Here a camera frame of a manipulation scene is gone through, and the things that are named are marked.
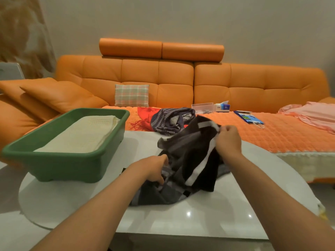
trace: pink garment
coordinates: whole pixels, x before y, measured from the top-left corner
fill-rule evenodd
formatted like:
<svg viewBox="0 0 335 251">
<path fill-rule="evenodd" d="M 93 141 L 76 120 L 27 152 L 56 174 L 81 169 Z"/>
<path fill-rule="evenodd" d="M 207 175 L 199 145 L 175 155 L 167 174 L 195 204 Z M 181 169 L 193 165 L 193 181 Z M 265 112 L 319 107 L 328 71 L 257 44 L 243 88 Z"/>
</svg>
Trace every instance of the pink garment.
<svg viewBox="0 0 335 251">
<path fill-rule="evenodd" d="M 294 116 L 308 125 L 335 135 L 335 104 L 307 102 L 306 105 L 287 105 L 278 113 Z"/>
</svg>

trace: green tub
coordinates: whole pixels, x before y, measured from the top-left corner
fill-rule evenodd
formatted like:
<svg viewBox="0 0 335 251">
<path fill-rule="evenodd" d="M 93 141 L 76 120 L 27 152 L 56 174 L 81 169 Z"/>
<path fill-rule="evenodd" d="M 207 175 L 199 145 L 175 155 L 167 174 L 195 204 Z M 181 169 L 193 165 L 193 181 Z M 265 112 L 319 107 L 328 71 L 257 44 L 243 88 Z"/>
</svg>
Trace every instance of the green tub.
<svg viewBox="0 0 335 251">
<path fill-rule="evenodd" d="M 91 115 L 114 115 L 120 119 L 96 151 L 90 153 L 34 152 L 80 118 Z M 128 117 L 129 111 L 123 109 L 74 109 L 8 144 L 2 150 L 2 156 L 23 163 L 29 173 L 39 181 L 77 180 L 94 183 L 101 180 L 123 140 Z"/>
</svg>

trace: sofa backrest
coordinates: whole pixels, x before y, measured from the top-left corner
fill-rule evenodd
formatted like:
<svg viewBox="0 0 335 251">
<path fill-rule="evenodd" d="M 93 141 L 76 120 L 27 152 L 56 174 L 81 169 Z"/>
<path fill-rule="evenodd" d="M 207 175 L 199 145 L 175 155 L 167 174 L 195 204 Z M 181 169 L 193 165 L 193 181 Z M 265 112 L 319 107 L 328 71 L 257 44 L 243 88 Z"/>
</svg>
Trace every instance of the sofa backrest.
<svg viewBox="0 0 335 251">
<path fill-rule="evenodd" d="M 317 102 L 329 94 L 320 69 L 195 63 L 195 104 L 229 100 L 231 110 L 276 113 L 285 105 Z"/>
<path fill-rule="evenodd" d="M 220 45 L 101 39 L 99 46 L 103 56 L 62 56 L 55 79 L 72 81 L 111 106 L 115 84 L 149 84 L 149 106 L 190 107 L 193 62 L 219 62 L 224 54 Z"/>
</svg>

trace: plaid pillow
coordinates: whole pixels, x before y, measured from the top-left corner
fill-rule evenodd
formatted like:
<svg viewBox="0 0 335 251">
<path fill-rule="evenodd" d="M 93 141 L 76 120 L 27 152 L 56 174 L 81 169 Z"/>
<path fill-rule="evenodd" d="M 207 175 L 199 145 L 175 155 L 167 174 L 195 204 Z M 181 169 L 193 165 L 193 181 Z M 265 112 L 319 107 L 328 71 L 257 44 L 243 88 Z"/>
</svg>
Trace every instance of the plaid pillow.
<svg viewBox="0 0 335 251">
<path fill-rule="evenodd" d="M 115 106 L 149 107 L 149 85 L 115 85 Z"/>
</svg>

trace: human hand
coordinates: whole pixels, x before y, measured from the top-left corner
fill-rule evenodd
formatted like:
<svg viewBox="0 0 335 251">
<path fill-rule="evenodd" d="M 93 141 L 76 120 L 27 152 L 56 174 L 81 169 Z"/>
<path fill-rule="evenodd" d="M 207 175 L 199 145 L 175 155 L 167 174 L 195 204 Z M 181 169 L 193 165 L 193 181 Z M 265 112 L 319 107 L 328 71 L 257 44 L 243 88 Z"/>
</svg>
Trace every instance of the human hand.
<svg viewBox="0 0 335 251">
<path fill-rule="evenodd" d="M 160 185 L 164 184 L 164 179 L 161 175 L 163 165 L 169 163 L 168 156 L 163 154 L 161 156 L 150 156 L 141 159 L 132 165 L 137 165 L 141 168 L 142 173 L 148 181 L 157 181 Z"/>
<path fill-rule="evenodd" d="M 241 145 L 242 140 L 235 126 L 228 125 L 220 127 L 220 134 L 216 139 L 215 147 L 223 160 L 241 156 Z"/>
</svg>

